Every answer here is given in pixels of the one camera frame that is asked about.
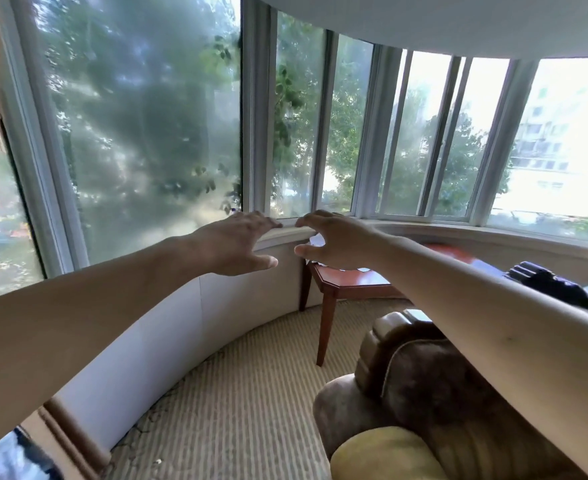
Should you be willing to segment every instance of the striped carpet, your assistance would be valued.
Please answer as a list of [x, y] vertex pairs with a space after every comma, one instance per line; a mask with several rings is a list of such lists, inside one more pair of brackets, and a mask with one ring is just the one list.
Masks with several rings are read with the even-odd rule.
[[322, 368], [320, 306], [250, 331], [181, 379], [113, 450], [108, 480], [329, 479], [312, 402], [354, 371], [374, 319], [407, 302], [342, 301]]

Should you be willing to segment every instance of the table leg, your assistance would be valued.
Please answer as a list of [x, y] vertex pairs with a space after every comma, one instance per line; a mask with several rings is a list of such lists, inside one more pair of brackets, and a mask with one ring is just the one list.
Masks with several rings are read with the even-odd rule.
[[325, 352], [327, 351], [327, 344], [330, 341], [335, 309], [336, 297], [325, 293], [323, 295], [323, 310], [321, 312], [321, 333], [318, 337], [318, 354], [316, 355], [316, 365], [318, 367], [322, 367], [325, 361]]
[[309, 296], [309, 287], [312, 284], [312, 272], [309, 271], [306, 261], [303, 259], [303, 273], [300, 283], [300, 301], [298, 302], [298, 311], [303, 312], [307, 306], [307, 297]]

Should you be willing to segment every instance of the red tabletop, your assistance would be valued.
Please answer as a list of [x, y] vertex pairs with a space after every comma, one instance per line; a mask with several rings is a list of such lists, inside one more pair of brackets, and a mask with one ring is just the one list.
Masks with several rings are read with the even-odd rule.
[[[503, 274], [503, 272], [497, 267], [494, 267], [491, 264], [487, 264], [485, 261], [482, 261], [463, 250], [454, 248], [447, 244], [425, 244], [425, 246], [439, 253], [453, 257], [454, 259], [458, 259], [461, 262], [470, 264], [484, 273], [493, 274], [495, 276], [500, 276]], [[317, 265], [316, 273], [318, 273], [318, 277], [323, 282], [338, 288], [389, 285], [389, 281], [383, 278], [383, 276], [378, 274], [376, 271], [340, 271], [339, 269], [334, 269], [332, 267]]]

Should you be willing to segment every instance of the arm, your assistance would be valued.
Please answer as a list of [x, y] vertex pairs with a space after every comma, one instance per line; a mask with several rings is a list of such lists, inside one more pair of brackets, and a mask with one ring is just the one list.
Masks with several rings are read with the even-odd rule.
[[297, 246], [329, 266], [369, 267], [401, 289], [534, 427], [588, 474], [588, 314], [403, 237], [317, 211], [325, 238]]
[[190, 235], [0, 296], [0, 437], [185, 283], [205, 273], [276, 266], [275, 258], [251, 250], [279, 226], [240, 212]]

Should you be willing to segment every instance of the wooden side table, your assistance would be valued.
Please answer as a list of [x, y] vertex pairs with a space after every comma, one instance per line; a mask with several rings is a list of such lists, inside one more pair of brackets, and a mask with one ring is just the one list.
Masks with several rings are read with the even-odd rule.
[[[466, 262], [483, 272], [501, 275], [503, 272], [480, 259], [447, 244], [426, 244], [426, 247], [442, 254]], [[318, 263], [306, 264], [303, 260], [303, 275], [300, 290], [298, 310], [303, 311], [307, 306], [307, 297], [312, 283], [312, 277], [323, 293], [323, 307], [321, 311], [321, 331], [318, 337], [318, 352], [316, 365], [321, 367], [325, 361], [327, 344], [332, 332], [334, 310], [338, 299], [366, 299], [366, 298], [403, 298], [403, 294], [394, 288], [383, 276], [376, 271], [340, 271]]]

